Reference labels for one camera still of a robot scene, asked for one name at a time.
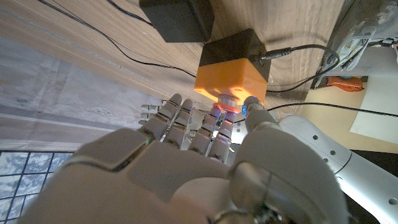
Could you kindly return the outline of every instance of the orange object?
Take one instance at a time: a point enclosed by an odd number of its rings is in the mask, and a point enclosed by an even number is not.
[[[360,78],[352,77],[344,79],[340,77],[328,77],[328,86],[337,86],[345,91],[362,91],[364,90]]]
[[[232,113],[235,113],[235,114],[238,114],[238,113],[241,112],[241,109],[236,108],[236,107],[231,106],[231,105],[226,105],[224,103],[213,103],[213,107],[217,107],[221,111],[232,112]]]
[[[249,96],[265,102],[267,81],[247,58],[199,66],[195,91],[217,101],[220,95],[229,95],[243,105]]]

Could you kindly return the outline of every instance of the black block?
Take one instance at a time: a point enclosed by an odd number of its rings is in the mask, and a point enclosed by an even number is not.
[[[206,44],[201,52],[199,66],[247,58],[268,81],[271,60],[260,60],[266,48],[252,29]]]
[[[213,29],[209,0],[140,0],[140,8],[166,42],[206,42]]]

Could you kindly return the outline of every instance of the wood grain surface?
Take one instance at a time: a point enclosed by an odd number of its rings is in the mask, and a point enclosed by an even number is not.
[[[197,71],[203,43],[165,43],[153,27],[122,14],[106,0],[47,1],[123,44],[121,49],[132,58]],[[114,2],[146,18],[138,0]],[[326,45],[343,0],[213,0],[211,4],[215,12],[211,40],[252,28],[266,49],[274,50],[302,44]],[[201,108],[212,104],[193,91],[193,77],[178,70],[133,62],[101,34],[36,0],[3,0],[0,16],[1,35],[7,38],[161,99],[180,93]],[[274,59],[268,88],[281,90],[314,75],[322,55],[321,50],[302,50]],[[267,94],[266,107],[303,101],[308,89],[309,84],[284,94]],[[280,111],[297,113],[298,109]]]

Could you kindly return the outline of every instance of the blue light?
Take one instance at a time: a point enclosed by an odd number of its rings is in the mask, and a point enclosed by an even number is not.
[[[245,104],[243,104],[242,114],[243,114],[243,116],[246,115],[246,105]]]

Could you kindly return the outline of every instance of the robotic hand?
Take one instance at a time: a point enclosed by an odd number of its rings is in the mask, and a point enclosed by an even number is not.
[[[181,100],[171,97],[138,131],[120,129],[82,146],[19,222],[349,223],[330,168],[257,98],[244,102],[251,132],[232,167],[224,162],[234,114],[226,113],[208,151],[221,113],[213,108],[181,151],[192,109],[185,100],[174,119]]]

